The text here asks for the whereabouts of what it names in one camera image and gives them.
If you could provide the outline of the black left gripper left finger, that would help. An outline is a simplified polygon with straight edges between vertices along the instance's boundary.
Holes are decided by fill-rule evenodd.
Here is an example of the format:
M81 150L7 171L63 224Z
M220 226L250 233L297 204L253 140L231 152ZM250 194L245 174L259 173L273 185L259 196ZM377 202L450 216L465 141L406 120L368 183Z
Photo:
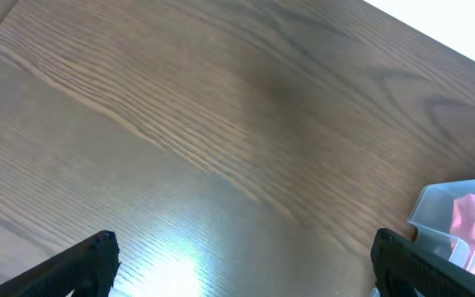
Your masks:
M0 285L0 297L108 296L120 267L114 232L102 230Z

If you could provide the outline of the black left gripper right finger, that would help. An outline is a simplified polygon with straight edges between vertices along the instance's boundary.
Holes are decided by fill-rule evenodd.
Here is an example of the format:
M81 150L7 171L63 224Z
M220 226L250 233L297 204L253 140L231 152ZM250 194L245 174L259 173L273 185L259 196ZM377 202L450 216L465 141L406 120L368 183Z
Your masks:
M370 257L381 296L475 297L475 275L391 229L377 231Z

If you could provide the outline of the clear plastic storage bin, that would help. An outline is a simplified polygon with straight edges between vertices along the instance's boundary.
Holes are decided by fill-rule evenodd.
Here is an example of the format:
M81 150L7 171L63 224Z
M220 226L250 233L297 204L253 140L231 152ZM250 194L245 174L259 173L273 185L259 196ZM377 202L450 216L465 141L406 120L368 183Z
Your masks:
M468 271L464 267L469 247L463 240L451 235L449 230L454 201L468 194L475 195L475 179L425 186L408 220L416 228L416 236L407 238L465 271ZM371 294L381 296L376 286Z

